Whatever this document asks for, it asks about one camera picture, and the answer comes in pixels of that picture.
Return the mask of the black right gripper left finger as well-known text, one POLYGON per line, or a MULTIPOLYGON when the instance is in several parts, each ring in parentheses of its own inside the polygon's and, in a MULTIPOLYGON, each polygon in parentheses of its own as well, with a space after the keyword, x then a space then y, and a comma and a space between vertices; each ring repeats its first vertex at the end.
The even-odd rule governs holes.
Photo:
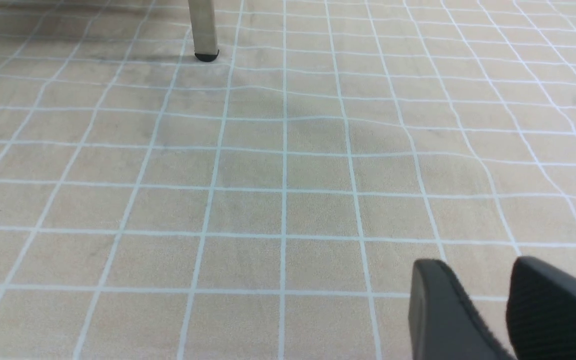
POLYGON ((414 360, 514 359, 441 260, 414 262, 407 318, 414 360))

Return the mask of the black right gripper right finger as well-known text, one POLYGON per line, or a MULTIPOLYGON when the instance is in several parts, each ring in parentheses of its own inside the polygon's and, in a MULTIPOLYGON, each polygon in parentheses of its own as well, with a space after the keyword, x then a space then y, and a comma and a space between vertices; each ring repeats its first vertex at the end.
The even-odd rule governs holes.
POLYGON ((576 277, 536 257, 518 257, 506 324, 519 360, 576 360, 576 277))

